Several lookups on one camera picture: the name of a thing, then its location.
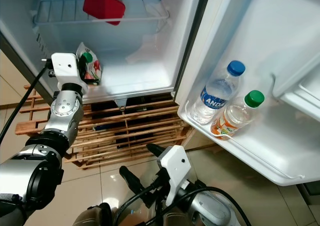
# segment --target reflective floor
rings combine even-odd
[[[0,110],[0,129],[12,111],[11,108]],[[15,124],[28,117],[18,114],[14,120],[0,148],[1,162],[21,149],[28,139],[14,134]],[[189,143],[204,141],[208,139],[195,133]],[[198,178],[208,186],[225,190],[242,207],[253,226],[317,226],[320,223],[320,207],[313,207],[311,212],[295,186],[273,184],[221,147],[212,146],[187,155],[192,165],[189,179]],[[82,211],[101,202],[109,203],[116,210],[133,195],[119,174],[121,165],[126,165],[144,186],[152,182],[159,169],[153,157],[88,170],[64,163],[63,183],[57,187],[55,198],[46,208],[35,212],[25,225],[71,226]],[[152,214],[140,200],[136,201],[124,213],[120,225],[135,225]]]

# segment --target red lid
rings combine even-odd
[[[83,11],[99,20],[119,19],[125,14],[126,6],[119,0],[84,0]],[[118,25],[120,21],[107,22]]]

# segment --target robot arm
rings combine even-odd
[[[64,173],[62,158],[84,115],[82,96],[88,86],[79,76],[76,56],[54,53],[51,60],[60,92],[42,132],[0,165],[0,225],[23,225],[52,201]]]

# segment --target juice bottle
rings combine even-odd
[[[223,112],[213,121],[211,132],[215,135],[232,136],[235,132],[252,122],[257,115],[257,107],[265,100],[264,95],[253,90],[245,97],[235,98]],[[228,137],[217,137],[221,140],[227,140]]]

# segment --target food package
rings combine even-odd
[[[97,56],[83,42],[80,43],[75,54],[79,61],[81,79],[89,85],[99,85],[102,67]]]

